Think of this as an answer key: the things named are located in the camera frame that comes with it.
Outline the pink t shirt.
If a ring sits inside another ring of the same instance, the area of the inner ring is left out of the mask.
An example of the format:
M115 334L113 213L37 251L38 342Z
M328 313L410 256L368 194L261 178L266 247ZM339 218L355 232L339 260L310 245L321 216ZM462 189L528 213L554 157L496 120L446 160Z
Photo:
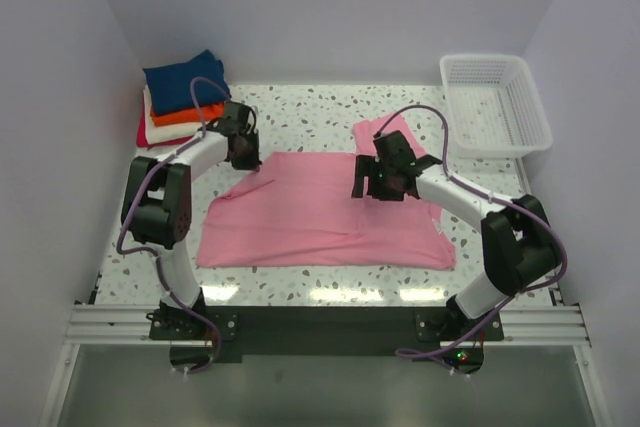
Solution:
M271 154L211 202L197 265L454 268L440 207L352 197L355 161L343 152Z

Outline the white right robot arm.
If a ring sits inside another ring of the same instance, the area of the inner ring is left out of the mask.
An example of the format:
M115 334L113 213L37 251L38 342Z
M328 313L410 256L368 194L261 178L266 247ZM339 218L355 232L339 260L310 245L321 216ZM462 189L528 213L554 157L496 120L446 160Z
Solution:
M434 203L480 233L484 271L447 301L448 333L469 339L481 317L524 292L562 265L562 249L541 203L531 195L512 199L449 172L431 155L418 157L399 131L374 137L376 154L355 161L354 198L380 201L407 196Z

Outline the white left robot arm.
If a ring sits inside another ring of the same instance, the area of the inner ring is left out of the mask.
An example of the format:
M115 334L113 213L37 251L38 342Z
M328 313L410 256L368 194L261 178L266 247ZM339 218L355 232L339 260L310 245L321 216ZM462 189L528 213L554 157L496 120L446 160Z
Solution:
M195 307L201 288L186 246L192 224L192 183L210 168L228 163L238 171L260 169L255 110L227 101L223 115L202 124L173 151L138 156L129 167L116 251L145 252L155 263L161 303L177 309L173 329L185 339L200 337L207 315Z

